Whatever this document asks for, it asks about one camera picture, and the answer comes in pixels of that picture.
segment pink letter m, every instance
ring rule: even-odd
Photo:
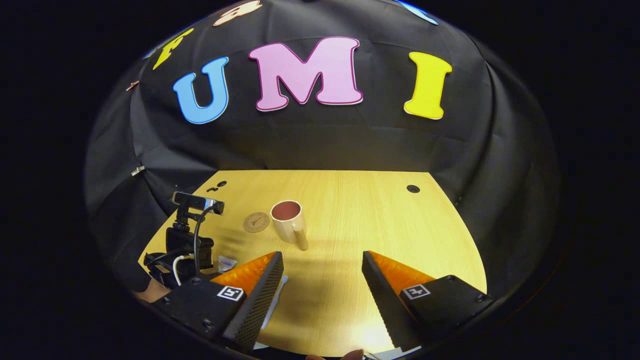
[[[322,104],[350,105],[362,101],[353,72],[353,51],[360,45],[354,38],[328,37],[316,44],[303,62],[283,43],[268,44],[249,53],[258,61],[262,98],[256,103],[260,111],[282,109],[289,98],[280,93],[282,81],[300,104],[311,96],[316,80],[322,75],[322,89],[316,100]]]

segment wooden table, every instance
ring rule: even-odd
[[[217,192],[206,192],[220,181]],[[409,184],[420,192],[407,190]],[[362,252],[373,250],[430,276],[454,274],[486,293],[482,260],[454,206],[428,173],[341,170],[219,171],[195,195],[225,202],[223,216],[209,215],[200,236],[213,238],[219,255],[243,264],[282,251],[284,285],[258,342],[300,354],[343,356],[350,350],[393,349],[362,275]],[[249,233],[249,214],[269,214],[281,200],[296,200],[307,221],[309,249],[282,241],[273,221]],[[173,214],[141,254],[165,252],[164,232]]]

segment white mug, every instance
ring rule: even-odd
[[[271,218],[276,232],[287,243],[297,243],[307,250],[307,226],[302,214],[302,205],[294,200],[280,201],[271,208]]]

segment black cable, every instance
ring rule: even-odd
[[[154,263],[158,262],[159,260],[161,260],[161,259],[163,259],[163,258],[165,258],[167,256],[174,255],[174,254],[179,253],[179,252],[189,252],[189,248],[188,247],[181,247],[179,249],[173,249],[173,250],[167,252],[166,254],[162,254],[162,255],[158,256],[157,258],[150,260],[148,262],[147,266],[153,265]]]
[[[196,222],[196,228],[193,230],[193,261],[196,266],[196,277],[200,276],[200,261],[198,260],[198,250],[200,249],[200,244],[198,243],[198,231],[200,230],[200,224],[204,221],[204,215],[211,210],[213,210],[214,205],[209,206],[208,208],[202,211],[198,221]]]

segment yellow letter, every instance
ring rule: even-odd
[[[451,72],[451,65],[443,59],[424,53],[410,53],[409,58],[418,67],[413,97],[404,104],[404,110],[412,115],[438,120],[444,115],[440,107],[444,76]]]
[[[220,16],[220,19],[218,19],[218,21],[213,23],[213,26],[218,26],[218,25],[222,25],[225,22],[235,19],[238,16],[242,16],[245,14],[248,14],[254,10],[259,9],[260,7],[262,7],[262,5],[260,4],[260,1],[256,0],[256,1],[251,1],[249,3],[245,3],[242,4],[236,8],[233,8],[227,12],[225,12],[224,14],[222,14]]]
[[[192,32],[192,31],[193,31],[193,28],[185,31],[182,35],[180,35],[179,37],[175,38],[174,41],[169,42],[169,44],[166,44],[164,46],[164,48],[162,49],[162,53],[160,54],[160,57],[158,57],[158,61],[154,65],[153,70],[155,70],[156,67],[158,67],[165,60],[167,60],[169,58],[169,56],[171,56],[171,50],[173,50],[176,47],[178,47],[178,45],[180,45],[180,43],[182,42],[182,38],[185,37],[186,35],[189,35],[189,33]]]

